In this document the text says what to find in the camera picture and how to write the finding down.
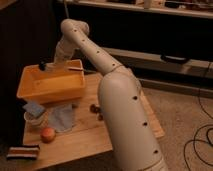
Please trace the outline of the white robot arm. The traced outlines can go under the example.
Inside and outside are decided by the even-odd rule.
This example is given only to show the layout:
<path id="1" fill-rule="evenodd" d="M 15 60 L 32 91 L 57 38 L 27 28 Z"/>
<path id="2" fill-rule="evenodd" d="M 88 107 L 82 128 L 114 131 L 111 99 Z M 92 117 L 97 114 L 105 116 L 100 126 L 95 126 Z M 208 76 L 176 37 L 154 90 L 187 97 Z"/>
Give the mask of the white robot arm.
<path id="1" fill-rule="evenodd" d="M 119 168 L 122 171 L 169 171 L 140 98 L 139 80 L 88 38 L 87 23 L 65 19 L 61 22 L 61 32 L 54 63 L 63 65 L 78 48 L 102 74 L 98 101 Z"/>

